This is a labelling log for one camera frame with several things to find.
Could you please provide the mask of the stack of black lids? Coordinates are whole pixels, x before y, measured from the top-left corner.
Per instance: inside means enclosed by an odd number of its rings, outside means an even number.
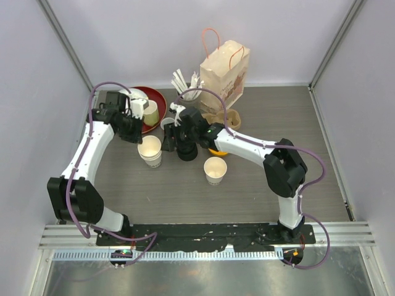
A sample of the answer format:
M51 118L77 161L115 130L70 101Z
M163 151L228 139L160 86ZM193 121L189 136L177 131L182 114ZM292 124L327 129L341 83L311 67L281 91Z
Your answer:
M198 156L198 147L195 143L178 146L177 155L182 161L190 162Z

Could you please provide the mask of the stack of white paper cups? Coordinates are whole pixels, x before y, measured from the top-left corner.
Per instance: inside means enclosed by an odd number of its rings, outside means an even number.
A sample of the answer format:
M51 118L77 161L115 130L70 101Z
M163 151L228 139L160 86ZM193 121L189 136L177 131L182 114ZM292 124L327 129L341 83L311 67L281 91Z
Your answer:
M156 136L145 136L138 144L139 156L150 168L157 168L162 163L161 141Z

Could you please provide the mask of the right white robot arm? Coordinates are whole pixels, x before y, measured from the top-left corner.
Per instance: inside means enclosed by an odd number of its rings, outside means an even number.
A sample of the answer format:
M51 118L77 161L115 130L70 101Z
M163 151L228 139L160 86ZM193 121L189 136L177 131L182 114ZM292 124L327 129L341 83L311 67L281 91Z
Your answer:
M302 185L307 166L293 143L287 139L280 142L252 138L221 123L210 124L195 107L186 108L172 103L170 112L174 123L164 127L163 151L175 151L185 162L198 156L198 147L228 152L262 167L269 188L278 196L280 215L278 235L291 244L300 238L305 222L300 209Z

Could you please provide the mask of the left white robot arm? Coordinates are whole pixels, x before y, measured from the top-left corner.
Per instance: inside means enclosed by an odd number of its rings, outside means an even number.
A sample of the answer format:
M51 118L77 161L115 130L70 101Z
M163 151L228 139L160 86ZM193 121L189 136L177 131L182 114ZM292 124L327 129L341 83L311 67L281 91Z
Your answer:
M104 205L104 200L94 186L96 172L104 152L116 134L124 141L142 143L143 106L138 102L131 113L118 107L92 109L88 112L83 142L62 174L50 178L47 190L54 214L58 220L75 223L82 234L89 238L82 223L96 230L110 231L110 239L119 246L131 240L127 217Z

